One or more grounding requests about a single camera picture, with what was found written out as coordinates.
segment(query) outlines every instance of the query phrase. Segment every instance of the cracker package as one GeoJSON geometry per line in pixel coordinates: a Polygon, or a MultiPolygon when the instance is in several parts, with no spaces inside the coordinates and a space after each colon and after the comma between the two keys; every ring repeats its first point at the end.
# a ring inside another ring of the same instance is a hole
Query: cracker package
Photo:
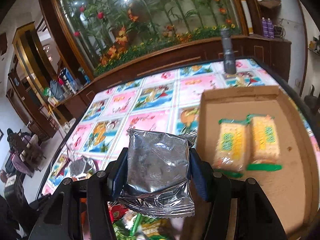
{"type": "Polygon", "coordinates": [[[247,160],[247,120],[219,120],[220,135],[214,156],[213,169],[225,175],[241,177],[247,160]]]}
{"type": "Polygon", "coordinates": [[[269,115],[250,114],[253,147],[247,170],[277,171],[280,165],[279,139],[274,118],[269,115]]]}

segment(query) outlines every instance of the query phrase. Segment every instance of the purple cloth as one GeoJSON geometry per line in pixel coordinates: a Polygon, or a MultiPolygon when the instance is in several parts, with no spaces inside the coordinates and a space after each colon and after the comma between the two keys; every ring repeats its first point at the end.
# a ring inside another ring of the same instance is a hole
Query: purple cloth
{"type": "MultiPolygon", "coordinates": [[[[22,141],[27,145],[29,141],[31,140],[31,137],[28,135],[25,135],[22,139],[22,141]]],[[[38,148],[42,151],[41,147],[38,144],[32,145],[35,148],[38,148]]],[[[13,166],[20,172],[27,174],[29,176],[32,176],[31,170],[24,164],[24,162],[20,159],[20,156],[18,154],[13,154],[12,157],[12,164],[13,166]]]]}

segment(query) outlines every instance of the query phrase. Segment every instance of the red snack wrapper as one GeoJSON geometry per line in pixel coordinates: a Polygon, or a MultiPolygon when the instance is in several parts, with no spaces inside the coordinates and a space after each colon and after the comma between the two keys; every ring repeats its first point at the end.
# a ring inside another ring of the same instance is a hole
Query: red snack wrapper
{"type": "Polygon", "coordinates": [[[108,206],[108,207],[109,207],[109,214],[110,214],[110,219],[112,223],[122,218],[124,214],[126,214],[128,211],[128,209],[121,204],[115,205],[115,206],[108,206]]]}

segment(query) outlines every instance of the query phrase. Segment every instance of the printed tablecloth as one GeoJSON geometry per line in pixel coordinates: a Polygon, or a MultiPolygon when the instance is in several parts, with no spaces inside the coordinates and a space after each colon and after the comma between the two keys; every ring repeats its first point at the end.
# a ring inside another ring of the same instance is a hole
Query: printed tablecloth
{"type": "MultiPolygon", "coordinates": [[[[109,162],[118,158],[123,147],[128,147],[127,130],[130,128],[172,134],[197,129],[204,90],[278,85],[253,59],[237,60],[236,67],[236,75],[224,73],[222,61],[183,67],[98,93],[51,170],[63,166],[67,155],[73,160],[82,155],[92,158],[96,169],[104,170],[109,162]]],[[[319,146],[309,124],[302,114],[300,117],[310,136],[319,168],[319,146]]],[[[52,194],[68,174],[68,167],[58,176],[51,172],[42,194],[52,194]]]]}

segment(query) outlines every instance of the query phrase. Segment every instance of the yellow flower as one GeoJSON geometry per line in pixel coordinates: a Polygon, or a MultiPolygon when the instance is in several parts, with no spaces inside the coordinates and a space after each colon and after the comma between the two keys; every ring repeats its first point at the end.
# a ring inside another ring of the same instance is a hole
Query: yellow flower
{"type": "Polygon", "coordinates": [[[126,42],[128,42],[127,36],[123,37],[116,37],[116,42],[119,43],[120,45],[124,46],[126,42]]]}
{"type": "Polygon", "coordinates": [[[123,26],[122,28],[121,28],[121,30],[119,31],[119,36],[122,36],[122,35],[124,35],[125,36],[125,34],[126,34],[126,28],[123,26]]]}

